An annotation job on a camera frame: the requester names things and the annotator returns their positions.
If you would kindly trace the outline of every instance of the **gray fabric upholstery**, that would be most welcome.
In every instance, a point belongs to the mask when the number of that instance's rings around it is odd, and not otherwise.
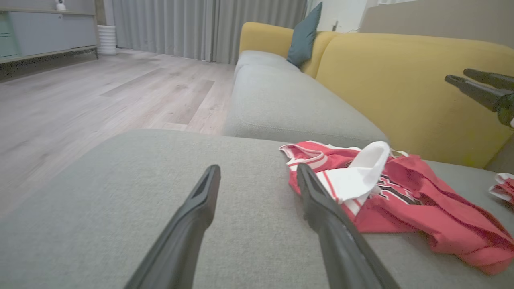
[[[239,55],[239,60],[234,70],[234,77],[237,76],[237,73],[242,67],[250,64],[260,64],[277,69],[300,71],[298,67],[287,62],[286,59],[280,55],[257,50],[245,50]]]
[[[0,222],[0,287],[122,288],[204,169],[219,164],[214,222],[194,288],[328,288],[317,235],[288,186],[282,143],[137,130],[88,152]],[[487,194],[493,173],[429,162],[514,233]],[[485,276],[432,253],[417,233],[366,234],[402,288],[508,288],[514,266]]]
[[[237,73],[224,135],[360,147],[386,136],[306,74],[264,65]]]

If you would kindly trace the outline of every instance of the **small white camera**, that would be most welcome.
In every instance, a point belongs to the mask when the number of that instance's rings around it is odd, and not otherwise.
[[[66,11],[66,6],[64,6],[64,0],[56,0],[56,8],[59,11]]]

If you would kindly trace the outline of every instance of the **mint green cabinet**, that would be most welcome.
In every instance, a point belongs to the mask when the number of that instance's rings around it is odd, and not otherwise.
[[[11,28],[9,25],[9,19],[7,18],[6,12],[0,12],[0,35],[10,34]]]
[[[6,12],[0,12],[0,61],[18,56],[16,40]]]
[[[0,57],[15,56],[18,54],[16,50],[16,44],[10,35],[0,35]]]

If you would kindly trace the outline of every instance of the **laminate floor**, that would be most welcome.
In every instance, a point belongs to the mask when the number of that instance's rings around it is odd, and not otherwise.
[[[117,134],[220,132],[233,65],[119,52],[0,83],[0,218]]]

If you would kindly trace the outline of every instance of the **robotic arm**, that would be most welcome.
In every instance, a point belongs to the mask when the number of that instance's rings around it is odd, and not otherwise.
[[[498,113],[501,124],[514,128],[514,78],[470,68],[464,70],[464,75],[497,89],[454,75],[447,75],[445,81],[490,111]]]

